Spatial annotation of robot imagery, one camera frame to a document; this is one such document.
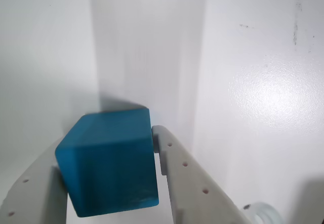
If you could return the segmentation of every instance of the white plastic part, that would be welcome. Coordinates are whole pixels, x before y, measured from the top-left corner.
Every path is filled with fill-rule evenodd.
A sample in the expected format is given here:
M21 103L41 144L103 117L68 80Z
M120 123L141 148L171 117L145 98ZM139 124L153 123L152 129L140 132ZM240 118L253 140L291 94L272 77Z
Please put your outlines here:
M0 208L1 224L66 223L67 191L52 144L18 178Z
M174 224L250 223L165 127L153 126L152 134L168 180Z
M266 203L247 205L241 211L252 224L284 224L278 211Z
M153 126L154 151L167 176L175 224L249 224L178 140ZM67 192L50 146L20 176L0 208L1 224L64 224Z

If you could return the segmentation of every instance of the cube face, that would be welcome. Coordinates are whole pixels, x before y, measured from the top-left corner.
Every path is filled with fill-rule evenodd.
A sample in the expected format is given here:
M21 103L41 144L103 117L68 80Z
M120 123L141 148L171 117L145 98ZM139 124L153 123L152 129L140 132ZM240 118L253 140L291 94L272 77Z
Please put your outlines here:
M80 217L158 204L147 108L83 116L55 155Z

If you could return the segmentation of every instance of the screw hole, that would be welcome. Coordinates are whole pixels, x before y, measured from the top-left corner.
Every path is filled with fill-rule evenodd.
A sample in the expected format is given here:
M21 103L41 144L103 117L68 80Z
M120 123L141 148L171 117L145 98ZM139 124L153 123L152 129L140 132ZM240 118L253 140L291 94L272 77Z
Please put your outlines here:
M246 205L243 207L243 210L248 210L251 207L251 205Z

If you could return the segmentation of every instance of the blue foam block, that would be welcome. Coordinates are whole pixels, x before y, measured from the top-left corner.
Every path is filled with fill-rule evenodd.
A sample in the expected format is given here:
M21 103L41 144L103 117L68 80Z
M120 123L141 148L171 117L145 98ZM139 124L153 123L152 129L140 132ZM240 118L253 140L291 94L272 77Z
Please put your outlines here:
M147 108L83 116L55 155L79 217L158 204Z

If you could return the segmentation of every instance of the white wall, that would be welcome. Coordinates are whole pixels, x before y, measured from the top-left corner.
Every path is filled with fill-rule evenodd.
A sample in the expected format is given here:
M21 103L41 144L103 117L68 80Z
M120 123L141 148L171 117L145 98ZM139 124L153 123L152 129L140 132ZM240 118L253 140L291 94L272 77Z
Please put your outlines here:
M0 0L0 13L2 200L99 98L89 0Z
M144 105L192 148L205 0L0 0L0 198L83 114ZM170 223L160 205L68 223Z
M206 2L194 155L239 207L291 224L324 219L323 3Z
M141 104L239 207L321 223L323 1L0 0L0 199L81 115ZM156 208L68 222L170 223L158 181Z

